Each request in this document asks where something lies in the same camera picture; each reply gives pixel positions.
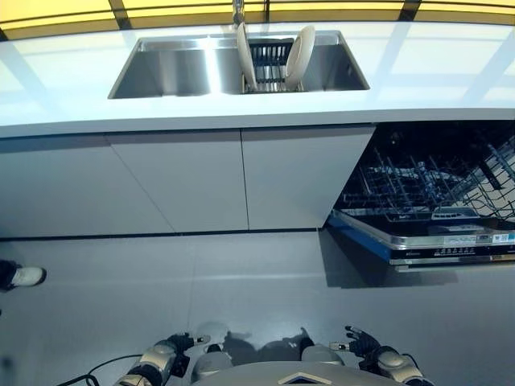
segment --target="cabinet door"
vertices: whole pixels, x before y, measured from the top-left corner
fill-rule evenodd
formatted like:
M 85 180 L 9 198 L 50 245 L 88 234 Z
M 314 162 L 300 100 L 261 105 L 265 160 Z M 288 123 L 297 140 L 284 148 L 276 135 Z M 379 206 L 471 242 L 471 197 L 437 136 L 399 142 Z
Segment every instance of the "cabinet door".
M 239 130 L 108 139 L 176 232 L 248 228 Z
M 101 135 L 0 142 L 0 237 L 172 232 Z
M 243 130 L 250 229 L 322 227 L 373 130 Z

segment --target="dishwasher rack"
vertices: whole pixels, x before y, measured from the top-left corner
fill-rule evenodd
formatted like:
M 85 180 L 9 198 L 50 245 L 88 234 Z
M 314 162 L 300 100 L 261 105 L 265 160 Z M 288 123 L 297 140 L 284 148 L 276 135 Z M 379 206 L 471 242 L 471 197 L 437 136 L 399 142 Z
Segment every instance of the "dishwasher rack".
M 293 46 L 293 39 L 262 40 L 250 43 L 250 54 L 256 75 L 257 90 L 252 90 L 242 76 L 243 93 L 288 92 L 286 88 L 286 62 Z M 303 91 L 302 82 L 296 90 Z
M 447 207 L 470 207 L 478 216 L 515 221 L 515 135 L 499 146 L 486 138 L 485 156 L 367 149 L 337 207 L 351 216 L 384 215 L 389 221 L 427 219 Z

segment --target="cable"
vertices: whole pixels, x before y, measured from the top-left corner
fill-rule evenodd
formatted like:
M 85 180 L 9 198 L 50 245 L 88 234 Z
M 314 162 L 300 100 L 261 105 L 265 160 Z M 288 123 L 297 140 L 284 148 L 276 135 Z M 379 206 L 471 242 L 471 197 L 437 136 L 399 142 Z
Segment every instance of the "cable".
M 99 365 L 95 366 L 94 368 L 92 368 L 91 370 L 88 371 L 88 376 L 91 376 L 92 375 L 92 372 L 98 370 L 99 368 L 102 368 L 104 367 L 106 364 L 110 364 L 112 362 L 117 362 L 118 360 L 122 360 L 122 359 L 127 359 L 127 358 L 136 358 L 136 357 L 140 357 L 142 356 L 142 354 L 132 354 L 132 355 L 124 355 L 124 356 L 118 356 L 117 358 L 114 358 L 114 359 L 110 359 L 110 360 L 106 360 L 105 362 L 103 363 L 100 363 Z M 89 379 L 86 380 L 86 384 L 88 384 L 88 386 L 92 386 L 90 383 L 89 383 Z
M 77 378 L 68 380 L 68 381 L 63 382 L 62 384 L 58 384 L 56 386 L 69 386 L 70 384 L 76 384 L 77 382 L 80 382 L 81 380 L 86 380 L 86 384 L 88 384 L 88 386 L 92 386 L 92 384 L 89 382 L 90 380 L 93 382 L 93 386 L 100 386 L 100 384 L 98 383 L 98 379 L 92 374 L 92 372 L 98 370 L 99 368 L 105 366 L 106 364 L 116 362 L 117 360 L 122 360 L 122 359 L 127 359 L 127 358 L 136 358 L 136 357 L 140 357 L 140 356 L 142 356 L 142 354 L 124 355 L 124 356 L 119 356 L 114 359 L 107 360 L 107 361 L 95 366 L 91 370 L 89 370 L 88 374 L 84 374 L 83 376 L 78 376 Z
M 405 356 L 409 356 L 409 357 L 411 358 L 411 360 L 413 360 L 413 363 L 415 364 L 415 366 L 416 366 L 417 368 L 419 368 L 419 367 L 418 367 L 418 364 L 417 364 L 417 361 L 415 360 L 415 358 L 414 358 L 411 354 L 408 354 L 407 352 L 405 352 L 403 355 L 405 355 Z
M 62 384 L 58 384 L 57 386 L 69 386 L 70 384 L 76 384 L 77 382 L 80 382 L 81 380 L 86 380 L 87 384 L 90 384 L 89 381 L 91 380 L 93 382 L 94 386 L 100 386 L 97 378 L 95 376 L 92 376 L 91 374 L 84 374 L 83 376 L 78 376 L 77 378 L 68 380 L 66 382 L 63 382 Z

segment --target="open dishwasher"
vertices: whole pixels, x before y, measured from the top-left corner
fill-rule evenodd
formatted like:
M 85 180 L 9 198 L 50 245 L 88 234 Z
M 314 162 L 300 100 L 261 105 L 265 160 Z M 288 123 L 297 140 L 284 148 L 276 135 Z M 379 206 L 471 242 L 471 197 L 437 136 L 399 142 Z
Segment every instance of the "open dishwasher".
M 328 223 L 399 272 L 515 262 L 515 122 L 380 124 Z

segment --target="kitchen sink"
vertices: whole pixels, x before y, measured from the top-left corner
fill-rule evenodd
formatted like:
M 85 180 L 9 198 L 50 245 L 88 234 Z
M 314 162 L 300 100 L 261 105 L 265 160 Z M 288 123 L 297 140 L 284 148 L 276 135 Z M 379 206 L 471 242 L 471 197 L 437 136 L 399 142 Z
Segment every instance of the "kitchen sink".
M 248 34 L 254 65 L 275 54 L 275 47 L 289 47 L 295 33 Z M 256 67 L 261 92 L 280 92 L 269 81 L 284 75 L 271 66 Z M 315 46 L 297 91 L 368 89 L 352 53 L 339 31 L 317 31 Z M 140 39 L 115 82 L 109 98 L 144 98 L 165 95 L 194 96 L 209 93 L 245 94 L 235 35 Z

